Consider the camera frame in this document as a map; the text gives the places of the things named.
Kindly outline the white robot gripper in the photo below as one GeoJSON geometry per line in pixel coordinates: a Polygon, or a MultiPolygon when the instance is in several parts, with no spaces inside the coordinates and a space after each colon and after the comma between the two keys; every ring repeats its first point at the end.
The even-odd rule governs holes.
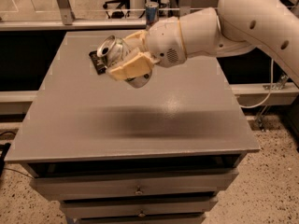
{"type": "Polygon", "coordinates": [[[148,31],[137,31],[123,40],[130,51],[149,52],[130,54],[109,67],[107,74],[114,80],[146,75],[153,69],[155,58],[161,67],[170,68],[195,56],[215,57],[221,33],[216,10],[209,7],[179,18],[157,21],[148,31]]]}

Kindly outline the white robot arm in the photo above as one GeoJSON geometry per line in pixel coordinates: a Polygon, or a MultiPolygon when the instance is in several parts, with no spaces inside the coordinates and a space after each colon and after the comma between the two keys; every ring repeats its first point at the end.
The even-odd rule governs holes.
{"type": "Polygon", "coordinates": [[[141,77],[154,66],[172,67],[196,56],[229,57],[260,49],[299,85],[299,19],[279,0],[219,0],[191,14],[155,22],[128,35],[129,49],[107,73],[141,77]]]}

